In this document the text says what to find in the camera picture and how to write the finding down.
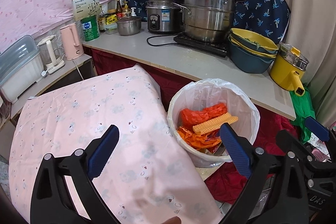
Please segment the person left hand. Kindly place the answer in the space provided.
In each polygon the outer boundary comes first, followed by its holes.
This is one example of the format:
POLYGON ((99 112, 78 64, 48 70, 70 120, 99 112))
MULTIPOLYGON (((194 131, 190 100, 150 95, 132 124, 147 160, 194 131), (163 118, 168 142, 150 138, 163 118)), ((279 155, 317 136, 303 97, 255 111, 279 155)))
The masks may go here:
POLYGON ((179 217, 175 216, 175 217, 172 217, 166 221, 164 221, 163 223, 161 224, 181 224, 182 221, 179 217))

